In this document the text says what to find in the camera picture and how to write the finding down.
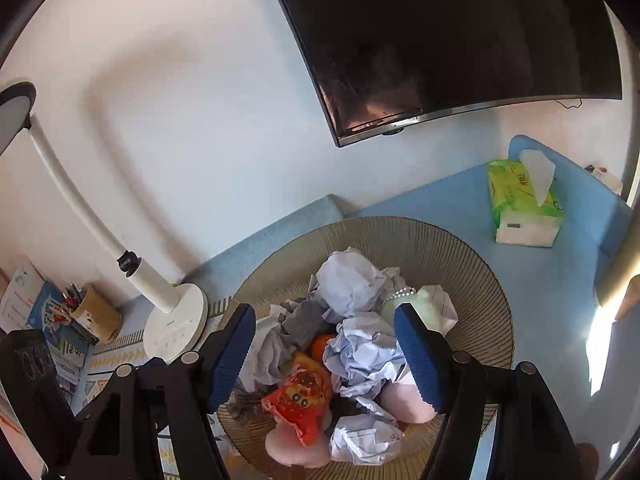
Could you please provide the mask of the pastel dango plush toy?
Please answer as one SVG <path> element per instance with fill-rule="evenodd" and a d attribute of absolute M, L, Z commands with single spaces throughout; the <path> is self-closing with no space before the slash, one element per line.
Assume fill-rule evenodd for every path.
<path fill-rule="evenodd" d="M 440 286 L 428 285 L 418 290 L 405 287 L 390 296 L 384 302 L 382 311 L 378 313 L 392 326 L 392 329 L 394 329 L 393 314 L 404 302 L 414 307 L 426 328 L 442 335 L 446 335 L 458 322 L 454 305 L 449 295 Z M 370 400 L 393 415 L 398 426 L 402 422 L 425 424 L 436 416 L 433 405 L 422 399 L 408 362 L 396 382 L 386 382 L 381 392 Z M 314 444 L 305 446 L 299 442 L 293 427 L 279 420 L 276 428 L 267 434 L 265 447 L 271 458 L 284 466 L 318 468 L 331 461 L 329 453 L 331 436 L 320 434 Z"/>

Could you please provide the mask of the blue white paper ball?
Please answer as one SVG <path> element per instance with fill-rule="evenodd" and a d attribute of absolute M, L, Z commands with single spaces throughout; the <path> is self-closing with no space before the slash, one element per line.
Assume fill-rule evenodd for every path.
<path fill-rule="evenodd" d="M 386 382 L 396 382 L 406 367 L 392 326 L 375 312 L 362 312 L 337 325 L 324 350 L 323 365 L 342 398 L 374 399 Z"/>

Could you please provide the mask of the grey checked cloth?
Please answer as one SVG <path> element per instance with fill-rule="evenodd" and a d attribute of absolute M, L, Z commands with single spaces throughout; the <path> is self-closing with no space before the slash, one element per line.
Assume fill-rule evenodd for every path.
<path fill-rule="evenodd" d="M 256 321 L 255 335 L 236 384 L 244 393 L 265 393 L 279 385 L 296 352 L 306 352 L 317 336 L 329 333 L 328 307 L 309 299 L 272 304 Z"/>

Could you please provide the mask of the black mesh pen holder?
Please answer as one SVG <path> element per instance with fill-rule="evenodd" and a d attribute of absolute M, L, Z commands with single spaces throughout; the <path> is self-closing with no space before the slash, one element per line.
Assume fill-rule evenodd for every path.
<path fill-rule="evenodd" d="M 70 320 L 70 328 L 80 337 L 82 338 L 89 346 L 95 346 L 98 344 L 99 338 L 94 336 L 88 330 L 85 329 L 84 326 L 81 326 L 76 320 L 73 318 Z"/>

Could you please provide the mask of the gold ribbed glass bowl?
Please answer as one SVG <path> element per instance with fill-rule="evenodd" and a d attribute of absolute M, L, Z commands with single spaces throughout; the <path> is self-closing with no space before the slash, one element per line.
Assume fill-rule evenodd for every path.
<path fill-rule="evenodd" d="M 508 300 L 487 263 L 438 226 L 397 217 L 346 220 L 293 240 L 244 281 L 255 338 L 238 398 L 218 417 L 240 454 L 273 479 L 293 477 L 274 445 L 291 441 L 306 479 L 416 479 L 442 415 L 416 390 L 393 314 L 478 362 L 513 362 Z"/>

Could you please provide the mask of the blue cover workbook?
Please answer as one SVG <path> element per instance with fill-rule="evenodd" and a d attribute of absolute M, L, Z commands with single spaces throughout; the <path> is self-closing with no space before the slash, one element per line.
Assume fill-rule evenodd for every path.
<path fill-rule="evenodd" d="M 53 284 L 43 281 L 30 310 L 27 325 L 41 330 L 58 373 L 58 383 L 66 396 L 73 396 L 80 383 L 89 344 L 67 316 L 65 300 Z"/>

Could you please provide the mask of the white desk lamp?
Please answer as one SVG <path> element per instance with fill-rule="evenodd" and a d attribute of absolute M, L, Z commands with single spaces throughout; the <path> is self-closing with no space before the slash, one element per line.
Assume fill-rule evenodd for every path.
<path fill-rule="evenodd" d="M 5 151 L 24 130 L 46 166 L 49 176 L 89 232 L 116 260 L 128 281 L 154 306 L 143 331 L 143 347 L 150 358 L 167 363 L 193 354 L 208 318 L 205 292 L 190 283 L 173 285 L 149 263 L 127 249 L 82 197 L 56 156 L 35 113 L 36 87 L 20 81 L 1 90 L 1 149 Z"/>

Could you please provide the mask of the kraft paper pen holder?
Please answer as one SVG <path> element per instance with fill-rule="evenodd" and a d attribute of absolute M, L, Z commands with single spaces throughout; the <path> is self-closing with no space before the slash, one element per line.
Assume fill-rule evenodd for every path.
<path fill-rule="evenodd" d="M 122 329 L 122 314 L 92 285 L 86 285 L 82 292 L 84 299 L 72 313 L 72 318 L 99 342 L 109 344 Z"/>

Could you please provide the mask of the stack of books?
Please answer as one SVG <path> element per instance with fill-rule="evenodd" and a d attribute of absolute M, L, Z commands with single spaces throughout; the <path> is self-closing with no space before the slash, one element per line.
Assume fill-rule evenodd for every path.
<path fill-rule="evenodd" d="M 29 258 L 21 258 L 1 298 L 1 329 L 5 333 L 27 327 L 30 312 L 43 285 L 44 279 Z"/>

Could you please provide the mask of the crumpled lined paper ball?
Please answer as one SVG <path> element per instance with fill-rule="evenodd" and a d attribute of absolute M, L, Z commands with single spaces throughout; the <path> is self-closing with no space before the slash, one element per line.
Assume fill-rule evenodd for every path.
<path fill-rule="evenodd" d="M 362 412 L 341 417 L 329 440 L 330 460 L 356 466 L 382 466 L 398 457 L 402 437 L 396 418 L 373 400 L 357 396 Z"/>

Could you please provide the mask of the red snack packet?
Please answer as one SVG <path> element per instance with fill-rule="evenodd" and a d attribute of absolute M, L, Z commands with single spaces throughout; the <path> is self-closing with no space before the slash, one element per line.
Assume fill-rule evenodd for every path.
<path fill-rule="evenodd" d="M 318 440 L 333 390 L 328 370 L 303 352 L 296 352 L 288 376 L 277 390 L 262 398 L 262 408 L 292 426 L 299 442 Z"/>

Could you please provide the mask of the crumpled paper in bowl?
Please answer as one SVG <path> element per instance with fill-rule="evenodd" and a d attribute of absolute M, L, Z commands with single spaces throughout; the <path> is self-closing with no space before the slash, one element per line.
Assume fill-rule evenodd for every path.
<path fill-rule="evenodd" d="M 380 313 L 384 302 L 407 286 L 399 268 L 378 269 L 358 249 L 332 252 L 309 283 L 308 299 L 337 324 L 362 312 Z"/>

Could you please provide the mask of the green tissue pack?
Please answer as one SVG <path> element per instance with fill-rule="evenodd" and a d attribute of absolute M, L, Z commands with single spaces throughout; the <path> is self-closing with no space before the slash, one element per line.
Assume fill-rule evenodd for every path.
<path fill-rule="evenodd" d="M 518 159 L 496 159 L 488 164 L 498 244 L 553 246 L 564 223 L 564 211 L 553 188 L 554 173 L 555 164 L 539 150 L 523 150 Z"/>

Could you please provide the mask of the black wall monitor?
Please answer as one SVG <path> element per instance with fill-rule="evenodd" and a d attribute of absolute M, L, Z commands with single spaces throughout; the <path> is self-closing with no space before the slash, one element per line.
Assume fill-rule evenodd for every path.
<path fill-rule="evenodd" d="M 279 0 L 333 140 L 497 105 L 618 100 L 602 0 Z"/>

